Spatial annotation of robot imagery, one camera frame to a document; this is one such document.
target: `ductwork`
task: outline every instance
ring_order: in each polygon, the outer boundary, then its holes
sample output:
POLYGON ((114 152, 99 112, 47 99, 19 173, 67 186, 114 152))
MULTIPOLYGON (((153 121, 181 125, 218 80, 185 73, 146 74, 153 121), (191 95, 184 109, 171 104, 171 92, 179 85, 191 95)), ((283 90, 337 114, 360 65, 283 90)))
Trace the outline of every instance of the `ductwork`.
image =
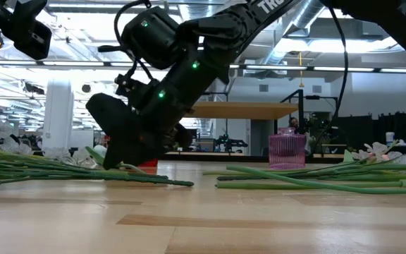
POLYGON ((294 18, 293 25, 299 29, 306 29, 321 15, 325 6, 320 0, 307 0, 294 18))
POLYGON ((178 5, 178 8, 184 21, 209 17, 214 12, 214 6, 208 6, 204 4, 178 5))
POLYGON ((289 34, 291 30, 295 32, 297 30, 308 29, 324 8, 325 6, 321 4, 319 0, 305 0, 297 7, 296 15, 293 18, 282 18, 276 28, 275 47, 271 50, 269 55, 264 58, 262 63, 278 65, 287 54, 287 52, 282 52, 279 47, 279 42, 284 34, 289 34))

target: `pink vase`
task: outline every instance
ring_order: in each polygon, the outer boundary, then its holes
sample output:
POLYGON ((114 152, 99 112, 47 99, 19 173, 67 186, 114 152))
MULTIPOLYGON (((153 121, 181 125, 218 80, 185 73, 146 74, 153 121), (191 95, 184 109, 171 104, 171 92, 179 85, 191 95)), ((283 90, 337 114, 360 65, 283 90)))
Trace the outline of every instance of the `pink vase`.
POLYGON ((279 128, 269 136, 269 166, 271 169, 302 169, 305 167, 306 136, 294 128, 279 128))

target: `ceiling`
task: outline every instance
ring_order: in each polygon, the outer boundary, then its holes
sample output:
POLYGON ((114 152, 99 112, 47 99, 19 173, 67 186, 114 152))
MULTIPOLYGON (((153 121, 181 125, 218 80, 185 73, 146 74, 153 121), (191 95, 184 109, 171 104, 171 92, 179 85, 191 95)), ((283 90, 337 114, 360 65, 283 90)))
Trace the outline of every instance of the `ceiling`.
MULTIPOLYGON (((45 61, 130 61, 122 53, 105 53, 97 51, 97 47, 103 44, 117 45, 113 33, 113 19, 117 10, 126 1, 69 1, 50 0, 48 6, 40 13, 37 19, 46 24, 53 31, 53 39, 49 56, 45 61)), ((226 0, 172 0, 152 1, 154 5, 166 9, 168 14, 178 23, 193 18, 210 16, 217 11, 227 8, 240 1, 226 0)), ((121 16, 119 29, 128 23, 137 13, 144 8, 130 9, 121 16)), ((283 34, 280 30, 286 31, 295 20, 295 12, 301 6, 297 6, 282 19, 264 29, 252 41, 239 58, 240 63, 265 64, 268 56, 280 54, 280 64, 288 65, 313 65, 313 66, 343 66, 343 55, 336 50, 337 46, 323 49, 324 45, 336 41, 339 43, 339 35, 327 10, 318 13, 317 19, 304 30, 283 34)), ((350 54, 350 65, 352 67, 406 67, 406 52, 395 43, 379 26, 372 23, 365 23, 354 20, 337 12, 341 25, 347 36, 347 40, 353 44, 350 54), (359 49, 357 42, 367 42, 373 53, 355 52, 359 49)), ((0 49, 0 60, 19 61, 32 60, 21 52, 18 52, 8 39, 4 40, 4 46, 0 49)), ((0 65, 0 118, 16 121, 29 122, 31 119, 36 124, 21 124, 27 127, 41 127, 44 111, 44 96, 26 92, 26 84, 34 85, 46 92, 50 76, 56 71, 66 71, 73 77, 75 98, 74 112, 76 114, 87 113, 84 108, 85 100, 97 92, 105 92, 113 95, 116 85, 113 79, 121 72, 110 69, 80 69, 71 66, 64 70, 51 70, 47 68, 26 68, 23 66, 0 65), (91 92, 82 91, 82 85, 89 84, 91 92)), ((152 71, 155 78, 161 80, 165 71, 152 71)), ((242 75, 254 76, 256 73, 243 73, 242 75)), ((294 78, 299 75, 298 71, 288 71, 285 74, 272 75, 276 78, 294 78)), ((324 72, 311 72, 307 77, 325 78, 330 75, 339 75, 324 72)), ((142 71, 134 75, 144 83, 148 77, 142 71)), ((210 123, 204 120, 185 120, 183 124, 196 126, 209 131, 210 123)), ((92 119, 82 121, 75 118, 75 127, 82 128, 97 127, 92 119)))

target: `wood grain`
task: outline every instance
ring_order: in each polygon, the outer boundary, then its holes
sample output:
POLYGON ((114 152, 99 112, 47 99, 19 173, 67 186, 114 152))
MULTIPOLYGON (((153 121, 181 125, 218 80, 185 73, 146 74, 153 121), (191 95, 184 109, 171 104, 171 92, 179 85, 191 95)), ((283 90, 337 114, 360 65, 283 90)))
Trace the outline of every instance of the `wood grain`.
POLYGON ((359 224, 357 222, 277 222, 247 219, 201 219, 185 217, 160 217, 129 214, 118 222, 138 226, 186 226, 224 229, 345 229, 406 231, 402 224, 359 224))
POLYGON ((335 207, 406 207, 406 195, 289 195, 303 205, 335 207))
POLYGON ((0 198, 0 204, 141 205, 142 202, 123 200, 76 200, 59 198, 0 198))
POLYGON ((0 254, 406 254, 406 195, 217 189, 202 175, 227 164, 159 162, 158 174, 193 188, 2 185, 0 254))

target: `green leaf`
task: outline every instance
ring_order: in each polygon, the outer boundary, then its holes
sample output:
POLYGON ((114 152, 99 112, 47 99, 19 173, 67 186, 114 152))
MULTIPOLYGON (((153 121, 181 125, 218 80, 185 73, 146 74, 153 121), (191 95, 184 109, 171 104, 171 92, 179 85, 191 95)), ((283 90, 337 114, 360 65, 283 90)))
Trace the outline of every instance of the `green leaf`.
POLYGON ((104 157, 102 157, 97 151, 93 150, 91 147, 85 147, 85 149, 89 152, 90 156, 93 157, 95 162, 98 165, 102 165, 104 162, 104 157))
POLYGON ((349 152, 348 150, 344 150, 343 162, 353 162, 353 161, 354 161, 354 159, 353 159, 352 153, 349 152))

